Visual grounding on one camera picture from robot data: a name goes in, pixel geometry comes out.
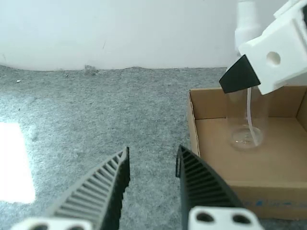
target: clear plastic bottle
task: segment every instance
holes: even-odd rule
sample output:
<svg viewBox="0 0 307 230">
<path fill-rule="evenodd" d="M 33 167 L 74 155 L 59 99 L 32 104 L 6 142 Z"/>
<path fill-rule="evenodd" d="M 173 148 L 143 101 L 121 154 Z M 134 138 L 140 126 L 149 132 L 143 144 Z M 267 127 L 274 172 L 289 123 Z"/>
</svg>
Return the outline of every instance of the clear plastic bottle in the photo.
<svg viewBox="0 0 307 230">
<path fill-rule="evenodd" d="M 262 95 L 258 87 L 227 94 L 229 137 L 235 148 L 250 149 L 263 142 L 270 97 Z"/>
</svg>

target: white wall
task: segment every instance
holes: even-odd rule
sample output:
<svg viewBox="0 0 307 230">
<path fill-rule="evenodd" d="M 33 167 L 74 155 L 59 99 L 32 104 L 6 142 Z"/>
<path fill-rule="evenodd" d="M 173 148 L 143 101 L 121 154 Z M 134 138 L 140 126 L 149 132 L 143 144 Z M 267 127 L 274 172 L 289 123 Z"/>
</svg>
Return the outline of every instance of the white wall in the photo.
<svg viewBox="0 0 307 230">
<path fill-rule="evenodd" d="M 0 64 L 21 69 L 222 67 L 237 0 L 0 0 Z M 286 0 L 256 0 L 261 23 Z"/>
</svg>

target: bottle bottom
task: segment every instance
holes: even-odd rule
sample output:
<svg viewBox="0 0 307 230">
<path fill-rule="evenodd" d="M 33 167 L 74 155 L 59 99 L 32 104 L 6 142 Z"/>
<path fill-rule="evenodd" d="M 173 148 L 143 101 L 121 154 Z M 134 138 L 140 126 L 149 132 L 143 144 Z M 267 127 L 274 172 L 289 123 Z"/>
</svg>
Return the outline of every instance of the bottle bottom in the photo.
<svg viewBox="0 0 307 230">
<path fill-rule="evenodd" d="M 263 141 L 263 134 L 256 127 L 253 127 L 253 130 L 256 138 L 255 141 L 250 133 L 249 127 L 244 126 L 232 132 L 231 143 L 239 149 L 251 149 L 259 146 Z"/>
</svg>

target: plastic tube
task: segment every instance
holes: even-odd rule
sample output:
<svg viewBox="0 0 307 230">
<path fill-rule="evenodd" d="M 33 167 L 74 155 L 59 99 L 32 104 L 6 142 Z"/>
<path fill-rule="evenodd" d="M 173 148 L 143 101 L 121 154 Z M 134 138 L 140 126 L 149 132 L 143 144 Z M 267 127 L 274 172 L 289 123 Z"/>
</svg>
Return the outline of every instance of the plastic tube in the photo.
<svg viewBox="0 0 307 230">
<path fill-rule="evenodd" d="M 249 127 L 249 131 L 250 131 L 251 137 L 253 138 L 255 146 L 258 146 L 258 140 L 256 138 L 256 134 L 255 134 L 254 128 L 253 128 L 253 123 L 251 121 L 250 104 L 251 104 L 251 88 L 248 88 L 247 108 L 246 108 L 247 109 L 248 127 Z"/>
</svg>

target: ribbed gripper pad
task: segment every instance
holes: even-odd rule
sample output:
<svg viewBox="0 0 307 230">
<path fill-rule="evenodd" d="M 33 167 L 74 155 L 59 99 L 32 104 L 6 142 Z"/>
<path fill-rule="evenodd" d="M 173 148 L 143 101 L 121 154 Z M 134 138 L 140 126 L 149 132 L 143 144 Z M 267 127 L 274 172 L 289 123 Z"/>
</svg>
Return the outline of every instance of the ribbed gripper pad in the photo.
<svg viewBox="0 0 307 230">
<path fill-rule="evenodd" d="M 129 148 L 125 148 L 70 187 L 47 215 L 85 219 L 94 230 L 118 230 L 123 193 L 129 181 Z"/>
<path fill-rule="evenodd" d="M 176 176 L 180 177 L 183 229 L 188 227 L 188 216 L 195 206 L 243 207 L 241 201 L 225 181 L 201 158 L 179 146 Z"/>
</svg>

